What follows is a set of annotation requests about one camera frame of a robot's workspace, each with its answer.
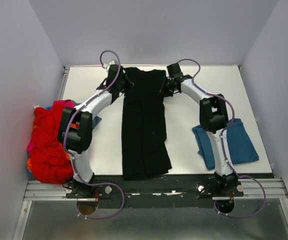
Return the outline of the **black t-shirt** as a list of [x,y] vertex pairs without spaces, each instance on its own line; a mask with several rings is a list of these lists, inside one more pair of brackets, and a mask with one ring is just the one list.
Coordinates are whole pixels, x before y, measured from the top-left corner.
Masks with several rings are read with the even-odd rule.
[[164,70],[128,67],[133,86],[124,93],[121,144],[122,174],[126,181],[163,175],[172,168],[167,140],[164,97],[160,90]]

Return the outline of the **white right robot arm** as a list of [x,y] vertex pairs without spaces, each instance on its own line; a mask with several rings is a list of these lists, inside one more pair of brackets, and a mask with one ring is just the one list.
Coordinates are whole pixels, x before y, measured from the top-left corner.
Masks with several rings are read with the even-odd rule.
[[180,63],[176,62],[166,67],[168,76],[161,87],[161,94],[171,97],[176,92],[189,96],[199,105],[199,123],[206,131],[214,156],[214,191],[225,196],[238,184],[238,176],[235,173],[230,156],[227,141],[227,129],[234,123],[235,116],[229,120],[227,105],[230,106],[232,114],[234,108],[222,94],[214,94],[197,85],[194,77],[184,74]]

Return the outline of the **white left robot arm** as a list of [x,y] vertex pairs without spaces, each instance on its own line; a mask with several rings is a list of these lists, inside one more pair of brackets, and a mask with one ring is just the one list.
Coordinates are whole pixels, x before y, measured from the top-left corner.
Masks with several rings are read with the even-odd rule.
[[92,183],[95,174],[87,158],[94,119],[133,85],[120,64],[111,63],[106,71],[107,77],[91,97],[75,107],[63,109],[57,136],[71,160],[72,187],[85,198],[91,197],[95,188],[100,186],[99,183]]

